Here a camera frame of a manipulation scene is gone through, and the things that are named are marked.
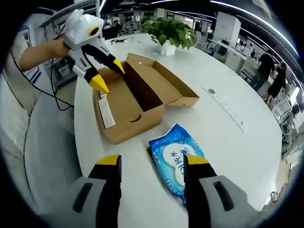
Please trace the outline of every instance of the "cardboard box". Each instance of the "cardboard box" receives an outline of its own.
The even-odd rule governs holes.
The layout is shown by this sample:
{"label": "cardboard box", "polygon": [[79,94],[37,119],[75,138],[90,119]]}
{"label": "cardboard box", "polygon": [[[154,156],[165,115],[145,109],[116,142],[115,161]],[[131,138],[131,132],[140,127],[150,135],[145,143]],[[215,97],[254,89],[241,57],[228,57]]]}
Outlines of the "cardboard box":
{"label": "cardboard box", "polygon": [[129,54],[122,65],[124,78],[108,68],[98,70],[110,91],[107,101],[116,123],[114,126],[105,128],[98,104],[100,94],[93,92],[99,130],[113,144],[159,125],[165,106],[193,106],[199,99],[177,76],[155,60]]}

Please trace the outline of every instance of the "green plant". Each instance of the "green plant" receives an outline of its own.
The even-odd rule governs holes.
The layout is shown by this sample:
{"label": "green plant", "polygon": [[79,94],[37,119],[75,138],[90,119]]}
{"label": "green plant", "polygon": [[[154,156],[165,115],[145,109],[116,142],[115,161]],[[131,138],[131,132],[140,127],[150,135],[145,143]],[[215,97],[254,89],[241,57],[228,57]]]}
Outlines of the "green plant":
{"label": "green plant", "polygon": [[169,40],[171,45],[177,48],[181,45],[189,50],[196,39],[194,31],[188,25],[173,19],[157,18],[152,23],[145,22],[142,28],[151,35],[152,41],[157,43],[158,40],[161,45]]}

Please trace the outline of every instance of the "blue wet wipes package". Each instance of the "blue wet wipes package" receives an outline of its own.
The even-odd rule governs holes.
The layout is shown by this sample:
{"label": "blue wet wipes package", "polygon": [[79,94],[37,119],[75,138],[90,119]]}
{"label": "blue wet wipes package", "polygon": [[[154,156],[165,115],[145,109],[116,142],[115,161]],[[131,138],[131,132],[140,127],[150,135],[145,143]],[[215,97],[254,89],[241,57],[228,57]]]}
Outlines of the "blue wet wipes package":
{"label": "blue wet wipes package", "polygon": [[150,140],[149,145],[151,155],[166,185],[185,204],[183,155],[205,157],[203,151],[177,123],[164,136]]}

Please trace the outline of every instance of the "white flower pot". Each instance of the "white flower pot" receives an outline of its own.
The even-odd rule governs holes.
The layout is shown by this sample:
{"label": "white flower pot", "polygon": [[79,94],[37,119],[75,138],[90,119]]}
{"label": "white flower pot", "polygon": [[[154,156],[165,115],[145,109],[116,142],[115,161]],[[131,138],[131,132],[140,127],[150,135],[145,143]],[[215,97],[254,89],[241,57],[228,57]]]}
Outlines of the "white flower pot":
{"label": "white flower pot", "polygon": [[171,45],[169,40],[166,40],[166,42],[161,46],[161,44],[158,42],[160,54],[165,56],[171,56],[174,55],[176,46]]}

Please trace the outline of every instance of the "jeans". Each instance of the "jeans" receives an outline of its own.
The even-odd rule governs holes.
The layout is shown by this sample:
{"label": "jeans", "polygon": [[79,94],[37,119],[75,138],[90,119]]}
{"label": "jeans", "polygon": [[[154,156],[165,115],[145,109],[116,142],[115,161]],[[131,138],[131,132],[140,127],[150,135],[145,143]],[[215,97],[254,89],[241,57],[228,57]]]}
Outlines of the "jeans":
{"label": "jeans", "polygon": [[253,77],[250,86],[255,91],[258,91],[266,81],[267,81],[267,77],[265,77],[260,72],[257,72],[256,75]]}

